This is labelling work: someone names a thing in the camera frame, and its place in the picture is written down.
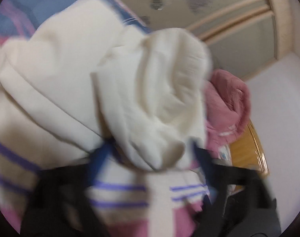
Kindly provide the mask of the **pink and cream hooded jacket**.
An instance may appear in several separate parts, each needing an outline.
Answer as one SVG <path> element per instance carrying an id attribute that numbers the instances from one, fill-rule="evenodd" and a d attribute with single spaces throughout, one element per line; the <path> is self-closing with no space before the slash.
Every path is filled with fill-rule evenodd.
<path id="1" fill-rule="evenodd" d="M 41 170 L 113 137 L 87 190 L 110 235 L 192 235 L 208 189 L 191 143 L 207 143 L 211 69 L 189 31 L 146 34 L 103 0 L 77 0 L 30 38 L 0 39 L 0 211 L 19 229 Z"/>

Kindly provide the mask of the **pink folded quilt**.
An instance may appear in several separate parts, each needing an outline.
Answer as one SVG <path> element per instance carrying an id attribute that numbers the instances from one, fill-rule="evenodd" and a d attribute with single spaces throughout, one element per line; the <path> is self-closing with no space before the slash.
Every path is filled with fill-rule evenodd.
<path id="1" fill-rule="evenodd" d="M 203 91 L 207 109 L 207 149 L 217 156 L 220 147 L 243 135 L 251 114 L 251 94 L 244 81 L 217 69 Z"/>

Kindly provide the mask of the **floral pink bed mattress cover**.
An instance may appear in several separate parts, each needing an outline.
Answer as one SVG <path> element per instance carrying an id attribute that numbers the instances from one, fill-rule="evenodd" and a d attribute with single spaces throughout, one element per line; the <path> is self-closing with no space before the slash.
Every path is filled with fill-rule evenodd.
<path id="1" fill-rule="evenodd" d="M 232 166 L 231 151 L 228 144 L 221 146 L 218 150 L 218 162 L 221 165 Z"/>

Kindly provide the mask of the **beige wardrobe with glass doors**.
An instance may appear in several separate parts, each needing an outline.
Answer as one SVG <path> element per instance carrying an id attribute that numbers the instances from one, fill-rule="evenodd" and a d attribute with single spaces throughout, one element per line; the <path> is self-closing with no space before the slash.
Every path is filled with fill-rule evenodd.
<path id="1" fill-rule="evenodd" d="M 153 31 L 184 28 L 214 66 L 247 79 L 293 49 L 289 0 L 118 0 Z"/>

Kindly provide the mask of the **wooden bed headboard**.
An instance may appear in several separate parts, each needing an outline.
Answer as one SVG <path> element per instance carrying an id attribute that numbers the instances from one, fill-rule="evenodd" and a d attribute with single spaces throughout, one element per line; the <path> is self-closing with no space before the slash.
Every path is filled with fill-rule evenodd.
<path id="1" fill-rule="evenodd" d="M 256 170 L 263 179 L 269 175 L 266 157 L 251 121 L 245 127 L 243 135 L 229 147 L 233 166 Z"/>

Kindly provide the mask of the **blue plaid bed sheet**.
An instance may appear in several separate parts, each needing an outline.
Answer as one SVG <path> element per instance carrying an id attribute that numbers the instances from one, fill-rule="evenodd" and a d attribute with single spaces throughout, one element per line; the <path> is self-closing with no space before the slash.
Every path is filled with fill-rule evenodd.
<path id="1" fill-rule="evenodd" d="M 0 0 L 0 43 L 12 36 L 31 37 L 55 13 L 77 0 Z M 104 0 L 125 25 L 135 25 L 145 33 L 150 29 L 119 0 Z"/>

